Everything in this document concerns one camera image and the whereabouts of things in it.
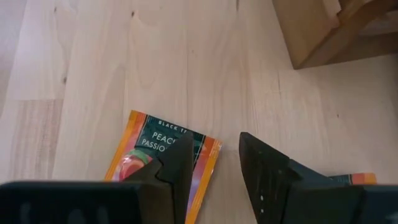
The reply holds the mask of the wooden compartment organizer box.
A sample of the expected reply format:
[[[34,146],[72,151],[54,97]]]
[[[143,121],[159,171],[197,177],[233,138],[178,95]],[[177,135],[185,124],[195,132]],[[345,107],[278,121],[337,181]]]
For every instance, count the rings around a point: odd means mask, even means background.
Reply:
[[[295,69],[398,53],[398,0],[272,0]]]

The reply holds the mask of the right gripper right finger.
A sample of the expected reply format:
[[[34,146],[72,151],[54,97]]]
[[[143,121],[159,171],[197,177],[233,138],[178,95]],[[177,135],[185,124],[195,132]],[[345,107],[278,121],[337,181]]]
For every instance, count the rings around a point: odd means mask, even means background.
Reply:
[[[355,223],[362,187],[319,174],[247,132],[239,158],[258,224]]]

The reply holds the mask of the orange peach tea packet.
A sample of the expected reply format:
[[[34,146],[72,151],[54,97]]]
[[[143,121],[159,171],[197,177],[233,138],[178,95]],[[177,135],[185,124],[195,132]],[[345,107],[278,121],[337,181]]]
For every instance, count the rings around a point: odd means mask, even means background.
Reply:
[[[154,116],[132,110],[106,180],[122,181],[161,155],[190,130]],[[185,224],[195,224],[222,142],[204,134],[193,134],[193,176]]]
[[[355,173],[345,175],[329,176],[331,180],[341,182],[348,185],[376,185],[377,179],[375,173]]]

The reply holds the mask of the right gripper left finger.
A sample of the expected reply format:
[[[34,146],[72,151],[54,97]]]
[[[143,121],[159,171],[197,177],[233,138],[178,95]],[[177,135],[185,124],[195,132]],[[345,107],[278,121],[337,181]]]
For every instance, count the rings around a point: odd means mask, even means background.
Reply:
[[[124,224],[185,224],[193,175],[193,134],[187,132],[143,168],[126,177],[138,207]]]

